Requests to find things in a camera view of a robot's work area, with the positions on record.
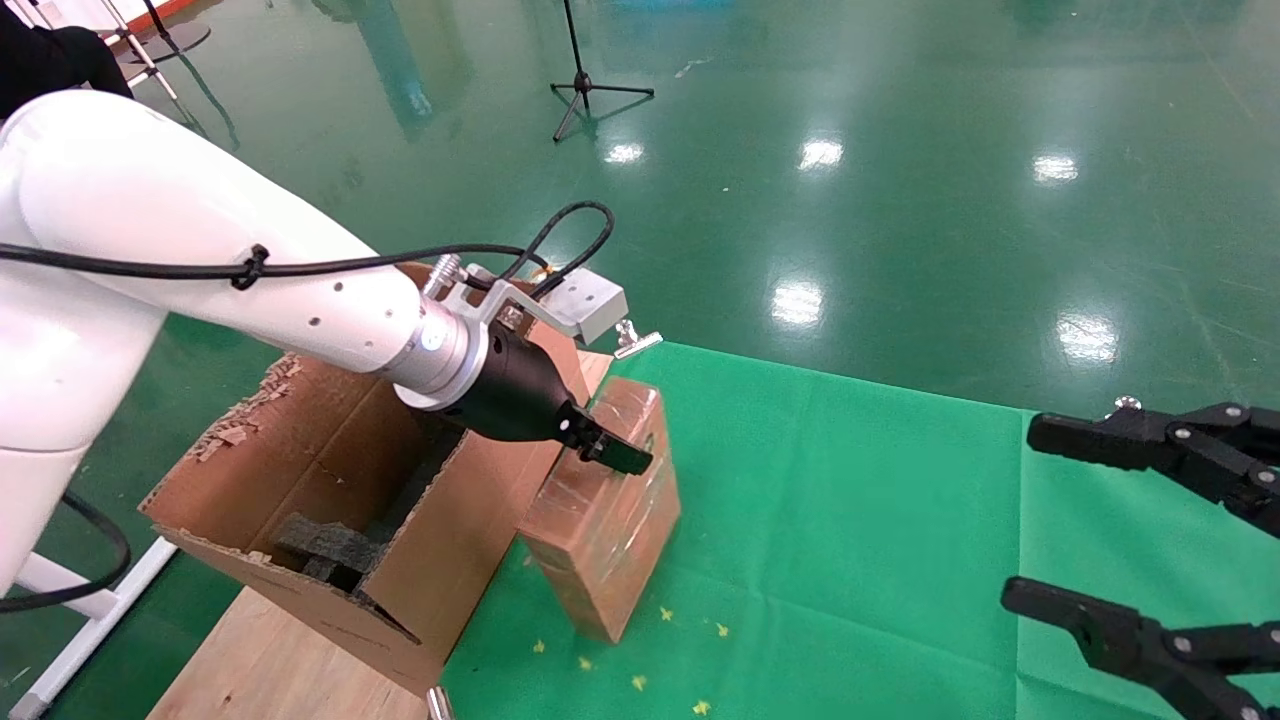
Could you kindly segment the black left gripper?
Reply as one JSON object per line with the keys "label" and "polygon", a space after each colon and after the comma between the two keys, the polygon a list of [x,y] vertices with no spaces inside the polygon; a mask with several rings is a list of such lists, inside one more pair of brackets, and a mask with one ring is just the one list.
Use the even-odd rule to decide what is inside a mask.
{"label": "black left gripper", "polygon": [[577,402],[550,355],[504,325],[490,327],[485,361],[471,387],[443,418],[489,439],[557,441],[580,448],[584,462],[643,475],[653,454],[595,421]]}

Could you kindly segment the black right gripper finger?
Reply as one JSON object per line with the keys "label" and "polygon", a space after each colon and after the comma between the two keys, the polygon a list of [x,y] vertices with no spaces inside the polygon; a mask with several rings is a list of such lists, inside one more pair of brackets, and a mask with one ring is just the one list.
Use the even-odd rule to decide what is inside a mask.
{"label": "black right gripper finger", "polygon": [[1190,413],[1115,409],[1102,420],[1041,413],[1037,452],[1126,471],[1156,471],[1235,518],[1279,536],[1279,414],[1217,404]]}
{"label": "black right gripper finger", "polygon": [[1065,630],[1085,664],[1155,692],[1183,719],[1276,719],[1234,676],[1279,670],[1277,624],[1166,628],[1135,609],[1024,577],[1001,591],[1009,612]]}

